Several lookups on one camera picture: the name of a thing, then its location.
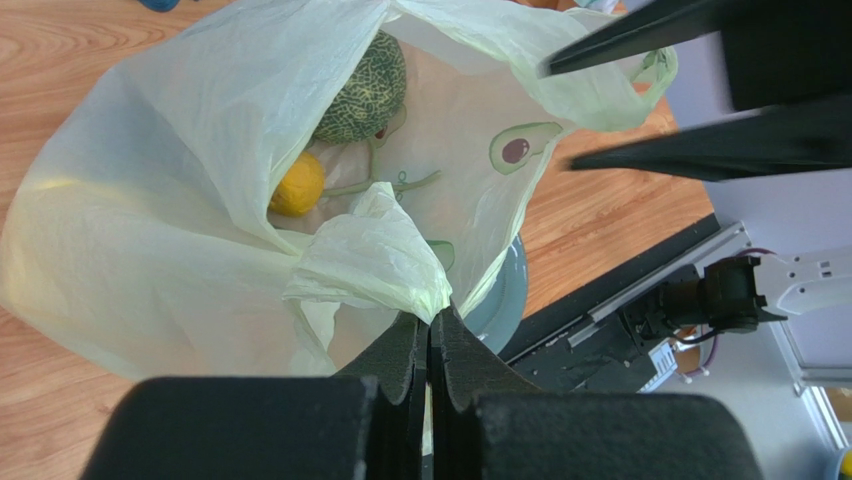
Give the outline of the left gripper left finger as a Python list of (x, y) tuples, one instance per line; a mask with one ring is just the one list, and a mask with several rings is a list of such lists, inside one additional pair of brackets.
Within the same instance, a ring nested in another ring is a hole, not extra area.
[(335, 374), (357, 379), (366, 397), (360, 407), (358, 472), (365, 479), (422, 476), (429, 327), (410, 313)]

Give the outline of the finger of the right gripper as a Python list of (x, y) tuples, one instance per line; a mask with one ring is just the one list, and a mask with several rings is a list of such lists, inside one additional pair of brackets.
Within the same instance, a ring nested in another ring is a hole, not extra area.
[(633, 169), (702, 181), (851, 167), (851, 98), (832, 96), (566, 160), (568, 171)]
[(544, 77), (567, 74), (693, 40), (718, 31), (733, 7), (724, 0), (651, 1), (555, 52)]

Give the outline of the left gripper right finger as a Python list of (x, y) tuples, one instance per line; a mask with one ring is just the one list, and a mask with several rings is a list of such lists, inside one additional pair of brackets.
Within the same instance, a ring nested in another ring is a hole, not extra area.
[(429, 384), (435, 479), (497, 479), (511, 433), (511, 396), (539, 388), (464, 325), (454, 306), (429, 328)]

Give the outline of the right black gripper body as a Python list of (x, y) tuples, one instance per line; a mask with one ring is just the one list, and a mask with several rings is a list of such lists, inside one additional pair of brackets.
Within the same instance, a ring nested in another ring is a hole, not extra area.
[(720, 35), (736, 111), (851, 92), (849, 1), (735, 1)]

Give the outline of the grey round plate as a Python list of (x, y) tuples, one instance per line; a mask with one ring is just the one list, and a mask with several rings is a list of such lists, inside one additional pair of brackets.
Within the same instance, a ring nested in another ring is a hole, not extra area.
[(466, 327), (493, 353), (499, 354), (516, 333), (526, 306), (528, 263), (520, 236), (506, 251), (504, 262), (484, 300), (464, 319)]

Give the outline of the fake netted melon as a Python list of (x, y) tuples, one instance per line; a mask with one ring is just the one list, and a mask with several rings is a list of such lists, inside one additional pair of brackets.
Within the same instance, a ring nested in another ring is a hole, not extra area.
[(332, 144), (364, 141), (382, 130), (403, 105), (406, 61), (398, 40), (379, 31), (314, 130)]

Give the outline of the translucent pale green plastic bag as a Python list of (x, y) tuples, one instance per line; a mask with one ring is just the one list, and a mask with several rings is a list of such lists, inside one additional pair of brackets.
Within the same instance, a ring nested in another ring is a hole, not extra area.
[[(1, 238), (1, 303), (139, 380), (324, 376), (399, 310), (475, 309), (557, 143), (641, 125), (662, 48), (544, 77), (613, 22), (510, 1), (238, 1), (109, 69), (47, 141)], [(374, 136), (313, 133), (379, 31), (407, 69)], [(325, 188), (268, 209), (307, 151)]]

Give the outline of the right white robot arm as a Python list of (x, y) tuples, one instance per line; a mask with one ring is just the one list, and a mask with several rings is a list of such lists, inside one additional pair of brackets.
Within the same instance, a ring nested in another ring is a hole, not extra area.
[[(836, 171), (851, 165), (851, 5), (847, 1), (652, 1), (553, 53), (546, 76), (573, 73), (718, 33), (739, 118), (593, 151), (567, 170), (634, 169), (702, 181)], [(643, 333), (708, 325), (715, 334), (851, 299), (847, 247), (735, 256), (699, 280), (657, 288)]]

